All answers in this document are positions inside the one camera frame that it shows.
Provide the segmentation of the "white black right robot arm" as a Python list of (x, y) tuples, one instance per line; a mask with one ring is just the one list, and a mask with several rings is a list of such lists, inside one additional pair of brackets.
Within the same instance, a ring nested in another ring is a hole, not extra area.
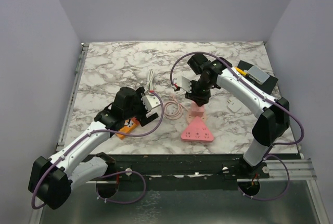
[(273, 143), (290, 126), (289, 102), (275, 97), (242, 78), (236, 68), (226, 60), (209, 61), (204, 54), (195, 53), (187, 62), (199, 80), (190, 82), (190, 91), (185, 94), (198, 106), (209, 102), (210, 90), (223, 88), (240, 100), (256, 117), (252, 129), (253, 141), (243, 155), (239, 172), (250, 178), (258, 171), (258, 164), (270, 151)]

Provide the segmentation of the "pink cube socket adapter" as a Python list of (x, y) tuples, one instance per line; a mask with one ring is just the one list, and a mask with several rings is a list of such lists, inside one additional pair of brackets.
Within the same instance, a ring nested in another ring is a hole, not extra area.
[(191, 103), (190, 116), (192, 117), (203, 117), (204, 106), (198, 106), (195, 102)]

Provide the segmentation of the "white usb charger plug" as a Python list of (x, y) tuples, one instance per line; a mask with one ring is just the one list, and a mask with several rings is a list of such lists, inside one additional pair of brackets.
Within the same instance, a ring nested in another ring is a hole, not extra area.
[(242, 104), (240, 101), (238, 100), (228, 100), (228, 104), (227, 104), (227, 108), (233, 112), (233, 113), (237, 113), (238, 111), (241, 110), (242, 108)]

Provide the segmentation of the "red cube socket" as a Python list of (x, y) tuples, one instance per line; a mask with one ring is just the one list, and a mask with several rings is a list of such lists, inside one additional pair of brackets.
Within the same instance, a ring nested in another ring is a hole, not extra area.
[(140, 123), (139, 123), (139, 121), (137, 120), (136, 117), (133, 117), (131, 119), (126, 120), (125, 124), (124, 124), (125, 127), (130, 128), (130, 129), (131, 128), (136, 128), (139, 125), (140, 125)]

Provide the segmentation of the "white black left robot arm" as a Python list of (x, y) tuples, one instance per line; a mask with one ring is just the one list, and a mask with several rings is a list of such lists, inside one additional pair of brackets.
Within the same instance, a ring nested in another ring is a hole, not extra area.
[(162, 106), (162, 99), (155, 91), (145, 91), (143, 87), (137, 90), (121, 87), (114, 101), (95, 116), (78, 138), (49, 158), (40, 156), (34, 161), (28, 183), (32, 209), (45, 205), (57, 209), (76, 186), (98, 177), (112, 178), (115, 172), (113, 164), (100, 156), (87, 163), (83, 160), (100, 144), (119, 134), (126, 120), (135, 117), (142, 126), (155, 119), (162, 120), (163, 115), (157, 113), (146, 116), (154, 108)]

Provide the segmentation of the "round pink power strip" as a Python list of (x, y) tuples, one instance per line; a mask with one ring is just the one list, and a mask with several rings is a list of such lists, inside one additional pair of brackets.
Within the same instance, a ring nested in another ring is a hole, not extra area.
[(207, 121), (207, 116), (205, 111), (192, 111), (189, 110), (186, 115), (186, 121), (190, 124), (195, 118), (201, 119), (204, 123)]

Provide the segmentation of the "pink triangular power strip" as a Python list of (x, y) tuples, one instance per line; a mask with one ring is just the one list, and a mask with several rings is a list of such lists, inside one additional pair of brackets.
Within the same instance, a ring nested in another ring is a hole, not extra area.
[(199, 118), (195, 118), (181, 134), (184, 142), (211, 143), (214, 136), (207, 125)]

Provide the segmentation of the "orange power strip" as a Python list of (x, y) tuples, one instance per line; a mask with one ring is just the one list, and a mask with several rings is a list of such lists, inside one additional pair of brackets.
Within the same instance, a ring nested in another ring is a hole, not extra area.
[[(121, 133), (125, 133), (125, 134), (131, 134), (132, 132), (133, 132), (133, 130), (134, 130), (135, 128), (127, 128), (127, 127), (123, 127), (123, 128), (121, 128), (120, 130), (119, 130), (119, 132), (121, 132)], [(126, 135), (124, 135), (124, 134), (118, 134), (117, 133), (117, 137), (118, 138), (120, 138), (121, 140), (122, 139), (124, 139), (125, 137), (126, 137)]]

